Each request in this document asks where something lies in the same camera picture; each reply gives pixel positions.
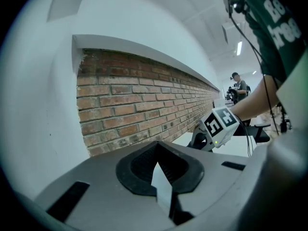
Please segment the green t-shirt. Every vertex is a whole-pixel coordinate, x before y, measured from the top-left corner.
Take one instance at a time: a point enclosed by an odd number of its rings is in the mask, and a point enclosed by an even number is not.
[[[304,53],[306,43],[302,33],[279,0],[246,2],[249,6],[246,20],[258,40],[263,73],[284,82]]]

